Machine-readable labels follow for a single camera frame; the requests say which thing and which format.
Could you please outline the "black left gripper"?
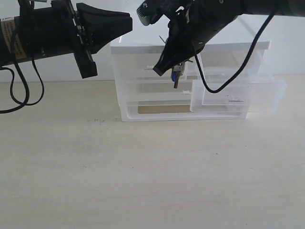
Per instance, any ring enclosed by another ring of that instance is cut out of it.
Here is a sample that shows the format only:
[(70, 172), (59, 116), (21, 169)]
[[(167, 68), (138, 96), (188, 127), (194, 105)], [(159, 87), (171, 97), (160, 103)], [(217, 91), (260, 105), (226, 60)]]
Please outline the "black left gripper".
[(72, 53), (83, 79), (97, 76), (92, 54), (132, 31), (129, 13), (102, 10), (85, 3), (53, 0), (47, 8), (31, 10), (34, 27), (30, 52), (34, 59)]

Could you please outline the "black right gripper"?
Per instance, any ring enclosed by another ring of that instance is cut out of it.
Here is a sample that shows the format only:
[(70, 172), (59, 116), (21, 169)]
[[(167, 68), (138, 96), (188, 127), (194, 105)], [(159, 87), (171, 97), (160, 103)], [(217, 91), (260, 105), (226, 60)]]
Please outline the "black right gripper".
[(207, 14), (201, 4), (191, 4), (179, 12), (169, 23), (169, 36), (165, 40), (160, 58), (153, 67), (159, 76), (188, 61), (214, 37), (214, 18)]

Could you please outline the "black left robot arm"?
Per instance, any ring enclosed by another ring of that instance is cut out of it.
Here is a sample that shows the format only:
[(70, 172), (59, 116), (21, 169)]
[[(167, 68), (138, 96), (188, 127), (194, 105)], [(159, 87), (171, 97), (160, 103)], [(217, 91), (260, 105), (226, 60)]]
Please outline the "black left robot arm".
[(24, 82), (19, 64), (73, 54), (83, 79), (98, 75), (93, 55), (111, 41), (133, 30), (127, 12), (102, 10), (70, 0), (52, 0), (46, 8), (19, 1), (19, 15), (0, 20), (0, 68), (14, 65)]

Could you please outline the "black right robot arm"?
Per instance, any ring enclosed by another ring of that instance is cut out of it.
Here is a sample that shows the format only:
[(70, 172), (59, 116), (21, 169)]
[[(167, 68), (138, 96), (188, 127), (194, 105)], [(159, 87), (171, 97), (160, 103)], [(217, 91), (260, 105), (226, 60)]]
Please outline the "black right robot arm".
[(201, 52), (228, 24), (243, 14), (303, 17), (303, 0), (194, 0), (170, 26), (163, 54), (172, 65)]

